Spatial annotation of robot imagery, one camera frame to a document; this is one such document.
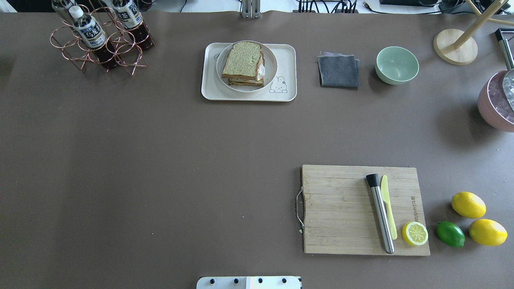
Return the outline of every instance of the bowl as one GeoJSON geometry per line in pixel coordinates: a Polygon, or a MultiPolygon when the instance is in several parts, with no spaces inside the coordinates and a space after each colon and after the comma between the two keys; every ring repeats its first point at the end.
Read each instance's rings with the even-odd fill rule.
{"type": "Polygon", "coordinates": [[[507,71],[493,75],[479,94],[479,111],[492,127],[505,132],[514,132],[514,112],[503,92],[503,78],[507,71]]]}
{"type": "Polygon", "coordinates": [[[416,77],[419,63],[416,56],[407,49],[399,46],[389,46],[377,55],[375,71],[385,83],[404,84],[416,77]]]}
{"type": "Polygon", "coordinates": [[[223,78],[223,67],[225,67],[225,62],[227,61],[228,53],[230,52],[230,49],[232,49],[232,46],[235,44],[230,44],[227,46],[223,51],[219,54],[218,59],[216,61],[216,71],[218,73],[219,80],[226,85],[228,88],[235,90],[237,92],[241,93],[252,93],[256,91],[260,91],[261,89],[267,87],[270,85],[270,83],[275,78],[275,75],[277,74],[277,58],[275,57],[275,54],[273,51],[271,51],[266,45],[256,42],[256,41],[248,41],[245,42],[254,42],[259,44],[262,47],[262,53],[264,56],[264,85],[263,86],[242,86],[242,85],[229,85],[228,79],[223,78]]]}

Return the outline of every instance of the cloth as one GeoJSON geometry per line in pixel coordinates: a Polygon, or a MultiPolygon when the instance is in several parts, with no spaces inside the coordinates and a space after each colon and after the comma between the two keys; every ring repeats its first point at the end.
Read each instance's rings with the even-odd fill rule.
{"type": "Polygon", "coordinates": [[[355,55],[325,52],[318,56],[321,86],[359,87],[359,60],[355,55]]]}

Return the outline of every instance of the lemon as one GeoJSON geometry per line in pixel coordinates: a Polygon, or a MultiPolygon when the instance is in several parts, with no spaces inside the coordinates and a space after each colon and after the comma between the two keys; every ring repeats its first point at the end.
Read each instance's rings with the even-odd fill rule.
{"type": "Polygon", "coordinates": [[[451,206],[459,215],[471,219],[481,218],[486,211],[484,201],[470,192],[455,194],[451,199],[451,206]]]}
{"type": "Polygon", "coordinates": [[[428,240],[427,228],[419,222],[408,222],[403,226],[401,235],[411,246],[421,246],[428,240]]]}
{"type": "Polygon", "coordinates": [[[459,226],[446,221],[439,222],[437,225],[437,236],[446,245],[456,248],[463,247],[466,239],[459,226]]]}
{"type": "Polygon", "coordinates": [[[480,219],[471,223],[469,235],[479,244],[498,246],[507,239],[507,230],[496,221],[480,219]]]}

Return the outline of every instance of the bottle cap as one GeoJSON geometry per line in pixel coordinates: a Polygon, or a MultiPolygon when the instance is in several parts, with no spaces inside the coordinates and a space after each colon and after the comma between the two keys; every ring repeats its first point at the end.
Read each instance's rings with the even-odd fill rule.
{"type": "Polygon", "coordinates": [[[84,11],[82,11],[82,8],[80,8],[80,6],[71,6],[69,9],[69,14],[74,19],[78,19],[84,15],[84,11]]]}

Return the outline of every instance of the wooden cutting board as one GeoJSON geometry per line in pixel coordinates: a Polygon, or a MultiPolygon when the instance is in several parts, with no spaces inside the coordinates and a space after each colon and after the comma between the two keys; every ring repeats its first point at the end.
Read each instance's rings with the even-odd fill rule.
{"type": "Polygon", "coordinates": [[[410,246],[401,229],[410,221],[426,226],[415,168],[303,165],[305,253],[389,255],[384,251],[366,175],[387,175],[398,238],[393,255],[429,256],[428,242],[410,246]]]}

